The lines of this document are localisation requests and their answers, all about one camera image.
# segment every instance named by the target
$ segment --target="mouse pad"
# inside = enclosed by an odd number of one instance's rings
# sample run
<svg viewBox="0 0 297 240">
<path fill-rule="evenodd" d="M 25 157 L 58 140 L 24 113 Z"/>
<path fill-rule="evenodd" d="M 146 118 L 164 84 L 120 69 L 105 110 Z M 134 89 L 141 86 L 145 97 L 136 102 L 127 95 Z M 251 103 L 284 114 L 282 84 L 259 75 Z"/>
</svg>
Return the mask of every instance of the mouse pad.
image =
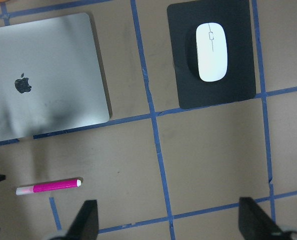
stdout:
<svg viewBox="0 0 297 240">
<path fill-rule="evenodd" d="M 256 95 L 249 0 L 201 0 L 167 8 L 179 106 L 204 107 Z M 196 29 L 218 23 L 225 32 L 227 72 L 218 81 L 199 77 Z"/>
</svg>

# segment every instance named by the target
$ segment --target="mouse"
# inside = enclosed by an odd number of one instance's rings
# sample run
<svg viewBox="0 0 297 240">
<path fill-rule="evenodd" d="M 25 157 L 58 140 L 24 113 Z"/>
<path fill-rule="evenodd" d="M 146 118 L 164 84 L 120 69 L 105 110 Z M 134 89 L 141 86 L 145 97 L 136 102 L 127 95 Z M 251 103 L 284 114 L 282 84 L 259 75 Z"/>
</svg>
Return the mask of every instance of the mouse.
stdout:
<svg viewBox="0 0 297 240">
<path fill-rule="evenodd" d="M 223 27 L 207 22 L 196 28 L 198 75 L 204 82 L 219 81 L 228 70 L 228 48 Z"/>
</svg>

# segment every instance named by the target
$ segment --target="pink marker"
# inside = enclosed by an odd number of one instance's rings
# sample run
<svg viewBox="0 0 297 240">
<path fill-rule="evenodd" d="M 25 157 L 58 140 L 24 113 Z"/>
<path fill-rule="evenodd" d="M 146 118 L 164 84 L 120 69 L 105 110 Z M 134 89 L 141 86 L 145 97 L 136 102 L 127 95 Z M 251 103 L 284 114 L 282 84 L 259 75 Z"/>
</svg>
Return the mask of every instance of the pink marker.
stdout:
<svg viewBox="0 0 297 240">
<path fill-rule="evenodd" d="M 46 191 L 54 191 L 59 189 L 77 188 L 81 186 L 81 180 L 65 180 L 50 183 L 37 184 L 33 186 L 23 186 L 16 189 L 16 195 L 33 194 Z"/>
</svg>

